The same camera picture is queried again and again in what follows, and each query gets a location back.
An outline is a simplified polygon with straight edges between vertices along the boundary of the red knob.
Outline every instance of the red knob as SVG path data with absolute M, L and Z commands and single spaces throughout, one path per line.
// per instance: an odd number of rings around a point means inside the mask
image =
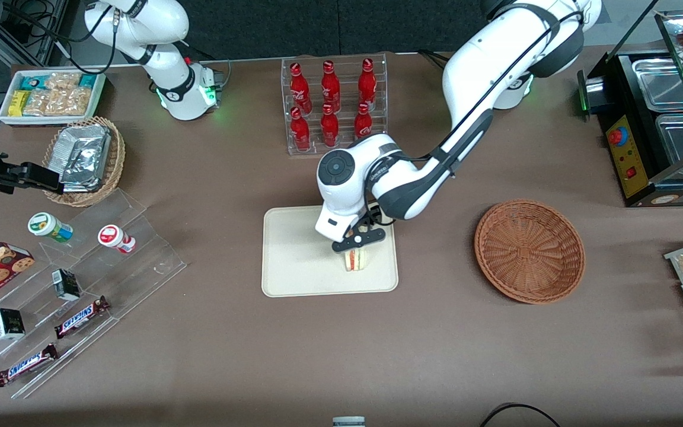
M 617 145 L 623 140 L 623 132 L 621 132 L 620 129 L 613 130 L 613 132 L 610 132 L 608 135 L 608 142 Z

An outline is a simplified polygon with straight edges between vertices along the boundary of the red bottle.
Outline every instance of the red bottle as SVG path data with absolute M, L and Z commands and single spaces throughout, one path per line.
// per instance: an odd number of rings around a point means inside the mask
M 374 125 L 374 121 L 372 121 L 371 115 L 368 114 L 368 104 L 360 103 L 358 105 L 358 116 L 355 117 L 355 138 L 370 135 L 372 125 Z
M 298 107 L 292 107 L 292 137 L 298 151 L 309 151 L 309 126 Z
M 320 129 L 323 130 L 323 143 L 334 148 L 339 137 L 339 119 L 334 114 L 334 107 L 330 103 L 323 104 L 323 118 L 320 119 Z
M 368 111 L 376 109 L 376 75 L 374 75 L 374 60 L 363 59 L 363 73 L 358 79 L 358 92 L 361 103 L 368 104 Z
M 334 73 L 334 63 L 330 60 L 323 61 L 323 80 L 320 81 L 323 89 L 323 102 L 330 103 L 334 107 L 334 113 L 342 109 L 341 85 L 339 78 Z
M 307 79 L 302 75 L 302 67 L 296 62 L 289 65 L 289 71 L 292 73 L 292 97 L 296 106 L 302 110 L 303 116 L 307 116 L 312 111 Z

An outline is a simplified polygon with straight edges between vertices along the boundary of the stainless steel container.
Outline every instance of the stainless steel container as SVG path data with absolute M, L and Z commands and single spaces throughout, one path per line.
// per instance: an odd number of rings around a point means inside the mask
M 656 113 L 683 111 L 683 81 L 671 59 L 640 59 L 631 67 L 647 108 Z

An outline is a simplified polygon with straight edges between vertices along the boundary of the white bottle with green label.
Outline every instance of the white bottle with green label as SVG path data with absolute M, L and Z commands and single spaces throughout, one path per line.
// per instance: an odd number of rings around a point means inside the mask
M 73 237 L 73 227 L 63 224 L 56 216 L 46 212 L 38 212 L 31 216 L 28 230 L 34 235 L 45 235 L 60 243 L 65 243 Z

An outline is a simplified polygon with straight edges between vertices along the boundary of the wicker basket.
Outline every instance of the wicker basket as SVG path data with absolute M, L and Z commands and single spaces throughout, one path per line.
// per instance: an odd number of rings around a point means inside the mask
M 492 206 L 476 229 L 474 250 L 491 284 L 530 304 L 571 294 L 585 270 L 581 238 L 571 222 L 533 200 Z
M 84 208 L 85 206 L 95 205 L 95 203 L 98 203 L 109 196 L 112 190 L 116 189 L 117 182 L 120 181 L 120 176 L 123 172 L 123 161 L 125 161 L 125 143 L 123 141 L 123 136 L 120 135 L 120 132 L 117 131 L 117 127 L 115 127 L 111 121 L 104 119 L 103 117 L 92 117 L 88 120 L 71 123 L 68 127 L 87 125 L 104 125 L 112 132 L 107 162 L 105 163 L 105 172 L 102 177 L 102 186 L 92 193 L 65 193 L 56 195 L 52 192 L 44 192 L 46 197 L 52 202 L 70 205 L 74 208 Z M 52 143 L 49 144 L 49 148 L 46 149 L 46 156 L 44 156 L 44 160 L 41 162 L 43 167 L 49 165 L 49 159 L 52 157 L 52 150 L 54 149 L 58 136 L 59 132 L 52 138 Z

